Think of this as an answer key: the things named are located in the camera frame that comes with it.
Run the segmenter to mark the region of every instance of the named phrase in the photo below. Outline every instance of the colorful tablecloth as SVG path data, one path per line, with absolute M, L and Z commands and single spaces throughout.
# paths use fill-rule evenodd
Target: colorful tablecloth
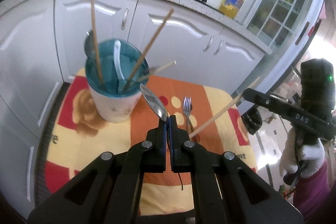
M 190 119 L 195 128 L 231 101 L 230 95 L 222 90 L 158 76 L 151 76 L 147 86 L 162 100 L 169 114 L 176 115 L 178 126 L 183 129 L 186 129 L 182 111 L 185 96 L 192 98 Z M 114 154 L 127 151 L 145 140 L 147 131 L 157 125 L 158 118 L 143 97 L 129 120 L 117 124 L 104 120 L 92 100 L 84 70 L 80 70 L 67 91 L 53 129 L 45 165 L 48 189 L 51 193 L 56 192 L 105 151 Z M 236 107 L 203 130 L 198 135 L 198 142 L 215 153 L 232 151 L 256 171 L 252 147 Z M 182 191 L 178 174 L 169 170 L 169 155 L 166 158 L 166 172 L 144 175 L 139 205 L 141 215 L 169 214 L 194 208 L 190 174 L 181 174 Z

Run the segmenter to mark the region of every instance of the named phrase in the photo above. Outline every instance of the red dot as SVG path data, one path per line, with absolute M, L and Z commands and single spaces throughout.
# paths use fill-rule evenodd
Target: red dot
M 161 102 L 163 102 L 164 106 L 168 105 L 168 99 L 164 96 L 160 96 L 159 99 L 161 100 Z

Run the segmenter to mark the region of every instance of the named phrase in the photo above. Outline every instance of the gloved hand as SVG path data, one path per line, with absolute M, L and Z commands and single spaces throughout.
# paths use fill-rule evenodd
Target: gloved hand
M 288 137 L 286 141 L 285 149 L 282 153 L 279 168 L 280 176 L 285 176 L 286 173 L 293 174 L 297 171 L 298 166 L 295 160 L 294 153 L 294 144 L 295 144 L 295 129 L 292 128 L 288 132 Z M 302 170 L 301 177 L 308 178 L 314 175 L 324 163 L 324 148 L 321 143 L 321 140 L 318 139 L 315 145 L 303 145 L 298 149 L 298 159 L 307 160 L 308 165 Z

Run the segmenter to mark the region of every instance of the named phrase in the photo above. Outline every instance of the metal fork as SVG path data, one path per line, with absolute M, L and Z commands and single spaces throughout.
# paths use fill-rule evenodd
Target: metal fork
M 191 132 L 188 133 L 192 133 L 194 131 L 194 127 L 191 125 L 189 116 L 190 116 L 190 112 L 191 112 L 191 98 L 190 97 L 184 97 L 184 101 L 183 101 L 183 114 L 185 115 L 186 119 L 187 119 L 187 131 L 190 130 Z

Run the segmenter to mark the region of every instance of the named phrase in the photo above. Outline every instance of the tile floor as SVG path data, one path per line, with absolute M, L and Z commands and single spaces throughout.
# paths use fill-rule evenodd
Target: tile floor
M 279 174 L 279 161 L 285 148 L 287 133 L 292 128 L 290 122 L 274 114 L 268 124 L 265 120 L 272 115 L 263 107 L 258 108 L 262 119 L 262 127 L 255 135 L 249 135 L 250 143 L 257 160 L 257 173 L 276 191 L 284 185 Z

